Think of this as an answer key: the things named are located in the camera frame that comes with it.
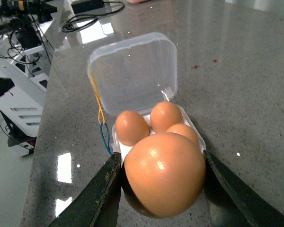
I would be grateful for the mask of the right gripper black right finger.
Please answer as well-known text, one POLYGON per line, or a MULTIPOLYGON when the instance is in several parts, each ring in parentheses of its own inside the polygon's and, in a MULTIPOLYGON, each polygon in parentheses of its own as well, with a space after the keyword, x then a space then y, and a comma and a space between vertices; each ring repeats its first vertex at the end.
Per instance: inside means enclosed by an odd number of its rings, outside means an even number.
POLYGON ((214 227, 284 227, 284 215, 205 150, 205 197, 214 227))

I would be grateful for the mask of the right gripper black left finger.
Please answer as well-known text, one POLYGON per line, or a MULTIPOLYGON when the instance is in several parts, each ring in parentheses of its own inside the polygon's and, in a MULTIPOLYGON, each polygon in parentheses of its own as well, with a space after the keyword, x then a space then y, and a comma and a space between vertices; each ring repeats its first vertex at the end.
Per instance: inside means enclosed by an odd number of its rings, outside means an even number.
POLYGON ((51 227, 115 227, 121 197, 121 154, 114 152, 51 227))

